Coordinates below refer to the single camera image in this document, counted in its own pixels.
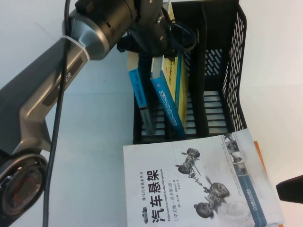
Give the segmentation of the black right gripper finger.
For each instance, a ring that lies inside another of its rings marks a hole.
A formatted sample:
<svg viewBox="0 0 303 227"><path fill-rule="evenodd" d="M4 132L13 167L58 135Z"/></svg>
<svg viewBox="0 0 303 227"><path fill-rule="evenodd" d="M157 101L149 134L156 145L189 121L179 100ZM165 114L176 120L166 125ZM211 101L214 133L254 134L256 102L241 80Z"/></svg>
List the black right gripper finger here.
<svg viewBox="0 0 303 227"><path fill-rule="evenodd" d="M303 203L303 176L297 176L276 185L281 201Z"/></svg>

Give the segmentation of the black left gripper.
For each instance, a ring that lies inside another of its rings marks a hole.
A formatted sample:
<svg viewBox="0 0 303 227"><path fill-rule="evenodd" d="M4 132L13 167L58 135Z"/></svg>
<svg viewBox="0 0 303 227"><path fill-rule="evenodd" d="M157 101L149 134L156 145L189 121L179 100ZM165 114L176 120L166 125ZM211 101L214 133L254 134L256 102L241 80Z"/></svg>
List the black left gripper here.
<svg viewBox="0 0 303 227"><path fill-rule="evenodd" d="M117 43L119 52L135 52L151 57L163 56L174 62L177 51L173 45L169 15L161 0L135 0L136 18L128 35Z"/></svg>

